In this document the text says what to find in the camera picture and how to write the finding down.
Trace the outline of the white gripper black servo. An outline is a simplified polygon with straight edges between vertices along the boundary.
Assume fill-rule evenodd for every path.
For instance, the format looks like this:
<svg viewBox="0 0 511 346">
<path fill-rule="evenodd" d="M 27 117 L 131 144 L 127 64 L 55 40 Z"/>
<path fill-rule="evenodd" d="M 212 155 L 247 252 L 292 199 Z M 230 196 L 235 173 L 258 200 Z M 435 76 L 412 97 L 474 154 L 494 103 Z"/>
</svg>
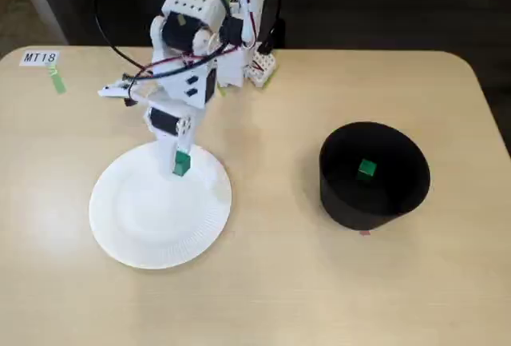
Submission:
<svg viewBox="0 0 511 346">
<path fill-rule="evenodd" d="M 157 137 L 158 161 L 163 174 L 173 174 L 176 149 L 190 153 L 200 110 L 166 92 L 138 93 L 137 101 L 148 107 L 145 119 L 149 129 L 166 134 Z"/>
</svg>

